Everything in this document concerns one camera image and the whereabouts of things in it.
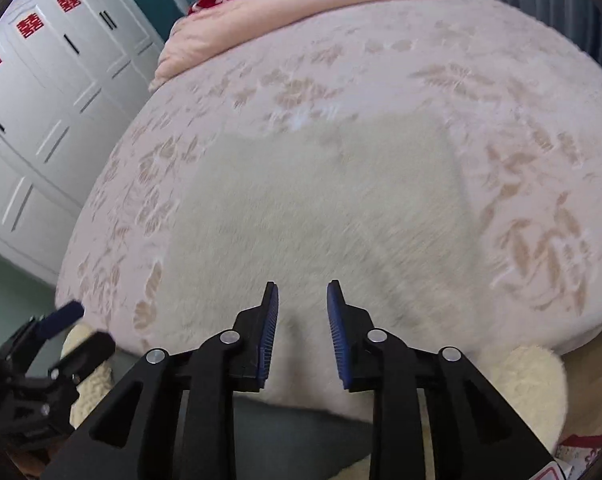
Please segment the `white wardrobe with red stickers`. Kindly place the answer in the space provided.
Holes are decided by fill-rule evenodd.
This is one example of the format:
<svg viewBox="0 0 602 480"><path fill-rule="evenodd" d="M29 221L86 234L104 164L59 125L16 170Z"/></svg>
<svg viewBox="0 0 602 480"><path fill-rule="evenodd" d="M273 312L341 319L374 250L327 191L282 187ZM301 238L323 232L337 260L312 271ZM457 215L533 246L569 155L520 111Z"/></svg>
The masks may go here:
<svg viewBox="0 0 602 480"><path fill-rule="evenodd" d="M58 280L76 220L149 99L163 42L134 0L11 0L0 16L0 255Z"/></svg>

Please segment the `red and white box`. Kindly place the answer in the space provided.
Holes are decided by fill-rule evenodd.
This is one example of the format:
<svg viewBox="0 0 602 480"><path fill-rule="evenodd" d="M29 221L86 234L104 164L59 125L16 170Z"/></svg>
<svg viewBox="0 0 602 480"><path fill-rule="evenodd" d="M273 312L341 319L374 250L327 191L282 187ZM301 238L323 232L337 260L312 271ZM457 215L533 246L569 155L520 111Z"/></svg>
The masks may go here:
<svg viewBox="0 0 602 480"><path fill-rule="evenodd" d="M578 436L571 434L556 448L555 459L561 466L566 480L576 480L602 449L602 434L599 436Z"/></svg>

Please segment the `pink butterfly bedspread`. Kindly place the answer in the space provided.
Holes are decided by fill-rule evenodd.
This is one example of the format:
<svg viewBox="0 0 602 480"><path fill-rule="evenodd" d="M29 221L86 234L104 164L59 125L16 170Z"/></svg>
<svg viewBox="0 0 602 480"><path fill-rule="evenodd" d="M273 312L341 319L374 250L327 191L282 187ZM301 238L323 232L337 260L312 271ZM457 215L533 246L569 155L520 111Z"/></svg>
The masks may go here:
<svg viewBox="0 0 602 480"><path fill-rule="evenodd" d="M313 16L153 93L80 212L56 300L126 350L156 342L173 219L221 133L425 110L456 146L517 336L560 352L602 331L602 68L498 0L393 0Z"/></svg>

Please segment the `cream knit sweater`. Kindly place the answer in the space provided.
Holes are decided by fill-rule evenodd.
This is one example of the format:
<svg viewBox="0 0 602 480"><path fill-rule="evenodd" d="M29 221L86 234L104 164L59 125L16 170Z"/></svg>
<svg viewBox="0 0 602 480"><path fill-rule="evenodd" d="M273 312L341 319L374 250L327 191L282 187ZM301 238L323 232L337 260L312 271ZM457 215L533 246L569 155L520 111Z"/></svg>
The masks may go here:
<svg viewBox="0 0 602 480"><path fill-rule="evenodd" d="M346 392L338 376L331 281L414 348L471 354L492 338L479 237L440 118L382 114L220 136L179 207L149 337L171 352L197 348L275 283L263 401L367 420L370 395Z"/></svg>

